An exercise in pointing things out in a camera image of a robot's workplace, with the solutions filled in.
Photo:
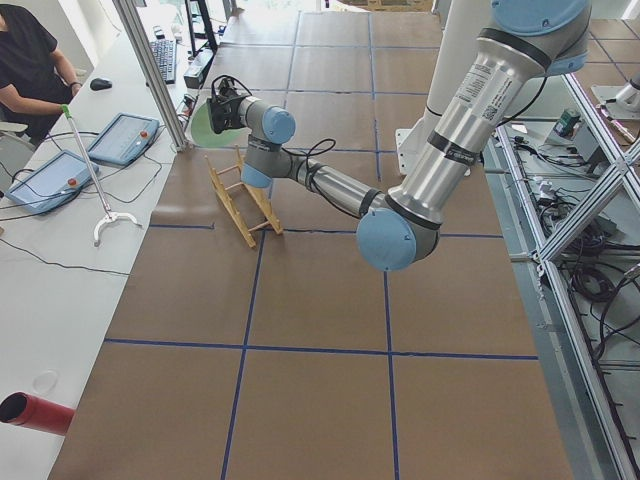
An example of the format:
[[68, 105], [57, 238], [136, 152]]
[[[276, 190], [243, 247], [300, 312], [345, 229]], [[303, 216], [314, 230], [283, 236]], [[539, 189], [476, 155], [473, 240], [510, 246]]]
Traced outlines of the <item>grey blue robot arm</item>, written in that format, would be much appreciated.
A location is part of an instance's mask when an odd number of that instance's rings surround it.
[[380, 191], [286, 149], [296, 123], [285, 109], [221, 75], [207, 101], [216, 133], [247, 128], [242, 181], [268, 187], [288, 178], [356, 218], [358, 247], [381, 271], [408, 267], [435, 249], [443, 208], [478, 161], [523, 86], [572, 73], [585, 63], [592, 5], [588, 1], [455, 1], [436, 64], [441, 114], [426, 112], [410, 130], [417, 147], [401, 184]]

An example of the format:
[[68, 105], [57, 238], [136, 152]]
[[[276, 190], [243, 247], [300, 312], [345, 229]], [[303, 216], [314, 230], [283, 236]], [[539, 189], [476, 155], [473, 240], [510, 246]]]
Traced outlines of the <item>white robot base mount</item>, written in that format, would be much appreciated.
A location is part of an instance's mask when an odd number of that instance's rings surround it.
[[462, 163], [467, 168], [476, 163], [479, 153], [464, 148], [430, 129], [420, 119], [413, 127], [395, 130], [399, 171], [409, 175], [417, 166], [427, 146], [435, 147], [445, 158]]

